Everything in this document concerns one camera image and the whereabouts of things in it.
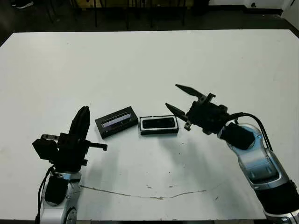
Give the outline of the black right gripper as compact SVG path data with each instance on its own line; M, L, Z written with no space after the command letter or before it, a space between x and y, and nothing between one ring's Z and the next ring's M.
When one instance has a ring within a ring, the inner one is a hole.
M214 94L209 93L205 96L192 87L180 84L175 84L175 86L185 93L198 98L197 101L192 103L187 114L175 106L165 103L166 107L174 116L186 122L184 128L187 131L190 131L191 125L196 125L201 127L202 131L207 135L212 133L217 134L227 122L234 119L234 117L228 113L226 106L216 105L211 102L215 97Z

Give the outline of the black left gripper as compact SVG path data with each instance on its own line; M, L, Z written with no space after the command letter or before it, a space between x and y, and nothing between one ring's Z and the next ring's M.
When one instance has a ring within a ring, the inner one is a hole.
M87 165L85 155L88 149L99 148L107 151L107 144L86 140L90 126L90 110L88 106L79 109L71 123L71 134L43 134L41 140L46 147L43 156L60 172L78 172Z

